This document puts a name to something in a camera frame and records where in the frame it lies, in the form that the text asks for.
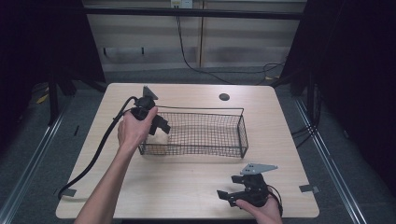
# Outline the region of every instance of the wooden table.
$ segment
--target wooden table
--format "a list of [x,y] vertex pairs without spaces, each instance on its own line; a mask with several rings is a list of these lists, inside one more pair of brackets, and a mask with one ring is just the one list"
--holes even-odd
[[[111,84],[92,123],[71,174],[74,178],[88,165],[112,119],[130,96],[141,97],[143,84]],[[267,184],[280,192],[283,217],[316,217],[318,206],[307,185],[304,168],[290,135],[281,107],[271,87],[226,85],[149,84],[160,98],[157,105],[185,107],[244,107],[248,150],[244,159],[210,155],[149,156],[134,154],[120,192],[114,218],[251,218],[247,212],[220,200],[217,189],[237,192],[232,175],[248,163],[277,165],[263,173]],[[227,93],[230,100],[219,95]],[[61,199],[56,215],[74,218],[99,182],[118,149],[117,128],[109,136],[97,163],[72,189],[73,198]]]

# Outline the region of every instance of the table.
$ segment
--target table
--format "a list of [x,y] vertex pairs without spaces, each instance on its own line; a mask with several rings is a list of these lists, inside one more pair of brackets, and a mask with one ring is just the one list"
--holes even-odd
[[[82,147],[74,178],[87,166],[112,119],[130,96],[142,96],[143,84],[114,83],[107,88]],[[263,173],[265,182],[280,192],[284,217],[316,217],[318,206],[292,141],[276,94],[271,87],[230,85],[148,84],[160,98],[157,105],[186,107],[244,107],[249,148],[244,159],[209,155],[148,156],[134,154],[123,182],[114,218],[246,219],[247,212],[220,200],[217,189],[236,192],[232,175],[248,163],[277,165]],[[227,93],[230,100],[219,95]],[[60,200],[56,215],[74,218],[99,182],[118,149],[115,128],[92,170],[72,188],[73,198]]]

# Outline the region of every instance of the hand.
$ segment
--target hand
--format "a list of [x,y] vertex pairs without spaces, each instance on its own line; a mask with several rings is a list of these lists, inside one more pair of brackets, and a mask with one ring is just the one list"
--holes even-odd
[[149,135],[151,122],[157,115],[158,107],[154,106],[148,112],[144,120],[137,120],[131,112],[127,111],[119,125],[120,148],[127,148],[134,151]]
[[268,195],[267,203],[263,207],[256,207],[241,199],[236,200],[236,205],[253,215],[258,224],[282,223],[277,201],[272,195]]

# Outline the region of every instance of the black wire mesh basket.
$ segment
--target black wire mesh basket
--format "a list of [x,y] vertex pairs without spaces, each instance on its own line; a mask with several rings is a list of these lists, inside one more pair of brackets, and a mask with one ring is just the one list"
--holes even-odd
[[[161,112],[171,126],[169,134],[157,129],[139,145],[141,155],[205,154],[244,158],[248,137],[243,108],[194,108],[208,113]],[[233,114],[210,113],[214,109]]]

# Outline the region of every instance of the gray carpet floor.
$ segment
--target gray carpet floor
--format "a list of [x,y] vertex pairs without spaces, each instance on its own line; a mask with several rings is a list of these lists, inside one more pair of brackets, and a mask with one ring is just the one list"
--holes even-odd
[[[230,68],[210,69],[210,71],[230,70]],[[233,68],[233,72],[254,72],[261,68]],[[268,85],[273,80],[264,79],[263,73],[216,74],[233,84]],[[107,73],[107,83],[197,83],[225,84],[208,74],[200,74],[190,69],[167,69],[153,71]],[[58,132],[52,139],[47,153],[39,163],[37,172],[30,182],[19,209],[11,223],[71,223],[72,220],[60,220],[55,216],[58,204],[53,192],[68,180],[78,153],[91,127],[92,120],[102,100],[101,92],[90,89],[82,83],[77,94],[65,97],[60,94],[61,105],[70,101],[64,113],[64,119]],[[42,92],[34,92],[32,103],[26,109],[18,131],[12,139],[8,150],[0,159],[0,206],[3,206],[10,192],[17,184],[26,164],[29,162],[41,137],[47,130],[50,106],[46,101],[37,105],[35,100]],[[276,88],[276,94],[284,112],[290,131],[304,127],[304,122],[295,104],[295,97],[290,95],[289,86]],[[392,197],[382,180],[365,162],[355,144],[345,138],[343,129],[336,118],[324,105],[318,128],[332,157],[344,176],[352,194],[356,197],[368,223],[396,223],[396,200]],[[298,145],[303,137],[295,138]],[[339,196],[334,183],[311,140],[298,148],[307,177],[320,192],[315,194],[320,214],[316,218],[284,218],[284,223],[353,223]],[[114,220],[114,223],[255,223],[254,220]]]

